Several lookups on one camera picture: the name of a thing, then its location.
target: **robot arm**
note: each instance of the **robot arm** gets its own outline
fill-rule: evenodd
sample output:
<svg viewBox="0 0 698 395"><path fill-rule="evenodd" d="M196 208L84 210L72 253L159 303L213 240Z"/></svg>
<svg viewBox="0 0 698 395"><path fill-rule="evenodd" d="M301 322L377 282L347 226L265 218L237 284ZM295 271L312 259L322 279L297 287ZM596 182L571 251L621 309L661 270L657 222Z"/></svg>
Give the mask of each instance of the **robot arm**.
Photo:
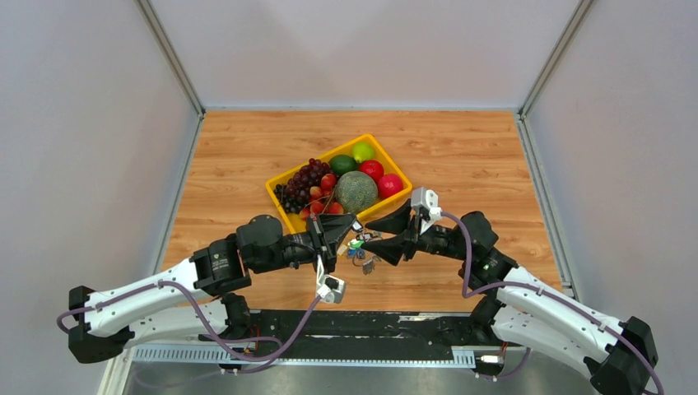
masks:
<svg viewBox="0 0 698 395"><path fill-rule="evenodd" d="M459 226L436 225L442 215ZM470 317L503 342L527 346L571 366L604 395L641 394L650 375L660 386L652 369L657 351L646 323L601 314L542 283L495 248L498 236L481 212L459 220L441 211L436 193L419 188L402 207L366 228L395 235L362 245L392 265L411 259L416 251L465 261L458 272L463 296L485 296ZM330 273L335 269L337 247L349 230L361 230L352 214L320 215L309 219L308 231L286 236L279 220L257 216L166 272L114 290L74 288L70 311L59 317L59 326L68 332L68 347L81 363L108 360L126 347L161 338L199 335L207 340L200 335L204 332L217 334L216 342L225 348L226 343L252 335L247 304L242 296L231 293L251 285L249 271L264 273L312 263L314 304L341 302L346 284ZM220 300L195 303L210 297ZM196 306L195 312L172 307L185 300ZM77 320L76 327L68 330L60 323L66 315ZM291 337L297 336L307 317L309 312ZM249 348L247 343L237 346ZM281 346L275 355L285 349L286 345ZM268 361L264 357L247 360Z"/></svg>
<svg viewBox="0 0 698 395"><path fill-rule="evenodd" d="M435 225L442 215L464 229ZM402 207L365 227L396 235L361 246L392 265L411 259L416 251L465 261L458 272L464 280L463 297L485 295L472 316L491 326L502 341L528 346L572 366L600 393L643 393L650 376L644 363L651 367L657 363L649 326L635 317L623 323L544 284L495 248L498 236L481 212L458 221L441 211L434 191L419 188ZM469 245L464 236L469 236ZM468 293L466 286L473 292ZM644 360L638 358L640 353Z"/></svg>
<svg viewBox="0 0 698 395"><path fill-rule="evenodd" d="M359 229L357 223L353 214L320 215L308 219L308 231L284 236L278 219L257 216L165 272L114 290L78 286L69 295L78 325L66 329L68 348L81 363L108 360L129 346L206 332L199 315L222 338L241 338L249 328L249 310L244 298L231 292L252 284L249 271L312 263L316 294L339 303L346 285L329 273L335 270L337 246L349 230ZM174 307L211 297L221 300L198 306L202 314Z"/></svg>

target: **melon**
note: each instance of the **melon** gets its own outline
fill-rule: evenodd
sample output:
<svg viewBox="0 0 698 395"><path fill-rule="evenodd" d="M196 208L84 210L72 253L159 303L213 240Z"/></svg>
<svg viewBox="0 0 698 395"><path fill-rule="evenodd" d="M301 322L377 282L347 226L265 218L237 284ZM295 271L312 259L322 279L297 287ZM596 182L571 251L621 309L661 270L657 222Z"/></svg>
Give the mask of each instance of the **melon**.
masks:
<svg viewBox="0 0 698 395"><path fill-rule="evenodd" d="M366 173L350 171L337 182L334 196L344 207L344 211L358 214L373 206L378 197L378 187Z"/></svg>

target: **red apple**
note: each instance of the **red apple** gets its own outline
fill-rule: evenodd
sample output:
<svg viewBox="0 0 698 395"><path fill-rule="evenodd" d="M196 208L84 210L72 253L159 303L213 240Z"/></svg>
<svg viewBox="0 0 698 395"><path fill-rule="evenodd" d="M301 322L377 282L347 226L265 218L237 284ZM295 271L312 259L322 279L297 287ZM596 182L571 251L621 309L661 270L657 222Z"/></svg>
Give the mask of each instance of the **red apple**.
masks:
<svg viewBox="0 0 698 395"><path fill-rule="evenodd" d="M327 173L320 180L320 187L325 191L331 191L332 188L337 184L337 176L332 173Z"/></svg>
<svg viewBox="0 0 698 395"><path fill-rule="evenodd" d="M325 205L322 202L312 202L310 203L310 212L315 214L320 214L325 209Z"/></svg>
<svg viewBox="0 0 698 395"><path fill-rule="evenodd" d="M303 210L300 210L298 215L300 216L301 220L305 221L308 219L308 217L310 217L310 209L308 207L306 207Z"/></svg>
<svg viewBox="0 0 698 395"><path fill-rule="evenodd" d="M375 183L378 183L381 177L383 177L383 165L377 160L367 160L359 166L359 171L368 174L369 177L373 179Z"/></svg>
<svg viewBox="0 0 698 395"><path fill-rule="evenodd" d="M328 213L330 214L344 214L344 207L342 207L339 202L334 202L329 205Z"/></svg>
<svg viewBox="0 0 698 395"><path fill-rule="evenodd" d="M310 201L315 201L323 196L323 190L320 187L310 187Z"/></svg>
<svg viewBox="0 0 698 395"><path fill-rule="evenodd" d="M397 174L386 174L378 182L378 195L381 199L390 198L395 193L403 190L403 181Z"/></svg>

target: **wooden table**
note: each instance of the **wooden table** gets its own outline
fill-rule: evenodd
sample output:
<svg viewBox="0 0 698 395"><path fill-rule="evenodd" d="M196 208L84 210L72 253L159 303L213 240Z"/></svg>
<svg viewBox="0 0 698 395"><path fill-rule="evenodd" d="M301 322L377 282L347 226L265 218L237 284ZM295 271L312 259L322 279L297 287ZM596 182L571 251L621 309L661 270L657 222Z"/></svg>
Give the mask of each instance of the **wooden table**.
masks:
<svg viewBox="0 0 698 395"><path fill-rule="evenodd" d="M500 236L497 248L560 289L516 126L506 112L209 112L163 269L253 216L277 215L267 179L364 133L378 139L415 188L434 189L444 210L457 216L483 211ZM320 308L470 311L478 298L461 297L460 266L417 253L397 267L380 263L365 276L340 258L335 274L347 281L344 301ZM253 285L238 293L252 309L305 309L314 298L313 268L253 274Z"/></svg>

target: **yellow plastic crate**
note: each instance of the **yellow plastic crate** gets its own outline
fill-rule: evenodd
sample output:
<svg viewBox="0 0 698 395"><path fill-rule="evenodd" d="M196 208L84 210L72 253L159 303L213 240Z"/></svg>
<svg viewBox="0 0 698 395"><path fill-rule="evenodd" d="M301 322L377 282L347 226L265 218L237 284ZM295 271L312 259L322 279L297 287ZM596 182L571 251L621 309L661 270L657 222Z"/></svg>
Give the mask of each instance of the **yellow plastic crate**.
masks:
<svg viewBox="0 0 698 395"><path fill-rule="evenodd" d="M395 162L390 158L388 155L388 152L386 152L383 147L380 146L380 144L375 140L375 137L371 136L370 134L365 134L363 136L357 137L354 140L351 140L348 143L342 144L341 146L338 146L337 148L325 152L321 156L312 156L315 159L320 159L323 162L329 162L330 159L332 159L334 156L337 155L349 155L351 156L351 148L354 146L354 144L358 142L367 142L370 144L374 150L375 150L375 157L373 158L374 160L377 160L380 162L381 165L383 165L383 169L386 174L397 174L398 177L403 181L403 190L395 193L393 196L388 197L387 199L379 200L377 201L373 206L365 209L364 211L360 212L357 214L357 217L359 218L359 221L363 221L364 219L372 216L376 212L386 208L390 207L394 202L402 201L409 193L412 191L412 183L410 182L409 179L405 176L405 174L398 168L397 165L395 165ZM291 170L288 170L287 172L284 172L282 174L279 174L276 177L270 178L267 180L267 192L269 192L269 196L272 198L274 201L274 205L277 207L279 211L279 215L283 219L284 223L286 224L286 227L292 232L292 233L298 233L298 232L303 232L305 231L305 222L300 220L300 216L298 214L286 214L283 211L283 207L281 207L281 204L277 200L277 197L274 196L274 186L276 184L282 184L285 185L288 182L288 179L293 177L293 174L300 170L301 167L304 165L307 165L307 162L302 163L300 165L297 165Z"/></svg>

